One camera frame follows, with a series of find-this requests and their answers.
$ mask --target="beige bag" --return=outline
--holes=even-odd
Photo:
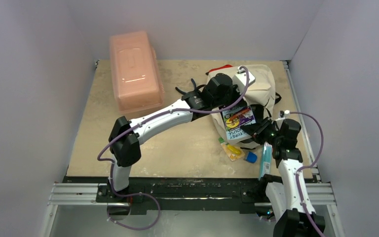
[[[271,69],[267,65],[255,64],[255,65],[245,65],[249,72],[255,76],[255,83],[248,88],[243,99],[248,105],[260,104],[264,106],[264,116],[270,113],[272,115],[272,110],[275,104],[275,81],[272,75]],[[207,82],[214,77],[217,73],[223,73],[228,75],[230,78],[234,76],[237,72],[237,67],[223,68],[219,70],[212,71],[208,74]],[[225,125],[223,123],[222,115],[220,113],[211,114],[214,122],[214,126],[219,132],[220,136],[227,140]],[[232,145],[236,145],[243,148],[253,149],[259,146],[258,143],[253,141],[241,141],[241,142],[229,142]]]

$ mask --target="tabletop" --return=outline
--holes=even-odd
[[[280,110],[296,111],[290,83],[280,61],[224,61],[224,60],[158,60],[160,78],[165,91],[163,107],[181,97],[175,87],[192,90],[191,78],[197,84],[207,80],[205,73],[212,68],[230,64],[233,66],[265,64],[274,76],[276,92],[282,100],[274,106],[276,118]],[[127,114],[134,119],[155,112],[157,109]],[[83,117],[77,132],[67,176],[108,176],[110,162],[97,161],[98,153],[108,143],[108,136],[115,120],[122,116],[113,93],[109,60],[100,60],[88,96]],[[290,115],[299,120],[298,115]],[[262,148],[254,152],[258,161],[254,164],[243,159],[231,161],[218,142],[212,118],[206,116],[181,124],[160,133],[141,145],[142,158],[132,166],[130,176],[138,177],[197,177],[197,178],[256,178],[259,175]],[[304,165],[309,165],[303,133],[298,135],[297,147],[302,153]],[[110,158],[106,151],[103,157]],[[272,159],[271,174],[279,175]],[[310,170],[303,172],[312,178]]]

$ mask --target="purple cable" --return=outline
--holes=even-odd
[[[237,105],[237,103],[239,103],[243,97],[245,96],[246,92],[248,91],[248,86],[249,86],[249,71],[248,69],[245,67],[245,66],[240,66],[239,68],[242,68],[245,70],[245,73],[246,73],[246,86],[245,88],[243,89],[242,93],[240,94],[240,97],[237,98],[237,100],[235,102],[233,102],[231,105],[227,106],[227,107],[224,107],[220,110],[216,110],[216,111],[202,111],[202,110],[194,110],[194,109],[185,109],[185,108],[176,108],[176,109],[172,109],[172,112],[177,112],[177,111],[189,111],[189,112],[192,112],[192,113],[199,113],[199,114],[215,114],[215,113],[221,113],[225,110],[228,110],[228,109],[231,109],[233,108],[235,105]],[[162,115],[166,115],[166,114],[170,114],[171,112],[170,111],[164,111],[164,112],[161,112],[159,114],[156,114],[156,115],[153,115],[152,117],[149,117],[145,120],[143,120],[141,122],[141,124],[145,124],[147,123],[148,121],[152,120],[152,119],[155,119],[159,116],[162,116]],[[136,228],[136,227],[132,227],[132,226],[128,226],[128,225],[125,225],[125,224],[122,224],[118,221],[115,221],[113,220],[111,217],[110,217],[110,214],[107,212],[107,215],[108,215],[108,219],[117,224],[117,225],[120,225],[120,226],[123,226],[125,228],[128,228],[128,229],[131,229],[131,230],[135,230],[135,231],[143,231],[143,230],[147,230],[147,229],[150,229],[152,226],[154,226],[159,218],[160,218],[160,204],[159,202],[156,200],[155,197],[153,197],[152,195],[149,195],[149,194],[144,194],[144,193],[137,193],[137,194],[127,194],[127,195],[122,195],[122,194],[119,194],[117,193],[117,190],[114,189],[114,180],[113,180],[113,170],[114,170],[114,160],[111,159],[111,158],[101,158],[103,153],[110,147],[112,146],[115,142],[117,142],[121,137],[125,136],[126,134],[130,133],[131,131],[133,131],[134,129],[136,129],[137,127],[139,127],[139,125],[135,125],[129,129],[127,129],[126,131],[124,131],[122,134],[116,136],[114,139],[112,139],[102,150],[101,152],[99,152],[98,156],[97,156],[97,160],[98,161],[110,161],[112,164],[111,164],[111,169],[110,169],[110,179],[111,179],[111,189],[113,191],[113,193],[118,196],[118,197],[121,197],[121,198],[126,198],[126,197],[132,197],[132,196],[147,196],[151,199],[154,200],[154,202],[156,203],[157,205],[157,217],[156,219],[148,226],[146,227],[141,227],[141,228]]]
[[[302,201],[302,206],[304,208],[304,211],[306,212],[308,220],[310,221],[311,225],[314,227],[314,229],[316,230],[316,232],[321,237],[325,237],[325,235],[320,231],[320,229],[317,227],[316,223],[313,221],[312,217],[308,213],[307,205],[304,202],[304,195],[303,195],[303,192],[302,192],[302,188],[300,186],[300,176],[299,176],[300,171],[302,171],[304,169],[308,169],[308,168],[313,168],[313,166],[317,164],[317,161],[319,160],[320,155],[322,154],[322,150],[323,150],[323,130],[322,130],[322,127],[320,126],[319,122],[317,121],[317,119],[315,119],[313,116],[311,116],[309,114],[302,113],[302,112],[290,112],[290,113],[291,114],[304,115],[304,116],[307,116],[307,117],[311,118],[312,120],[314,120],[316,122],[316,124],[317,124],[317,126],[319,127],[319,130],[320,130],[321,142],[320,142],[319,153],[317,153],[316,159],[313,161],[313,163],[311,165],[309,165],[309,166],[302,166],[302,167],[300,167],[297,170],[297,172],[296,172],[296,183],[297,183],[297,189],[299,190],[299,193],[300,193],[300,200]]]

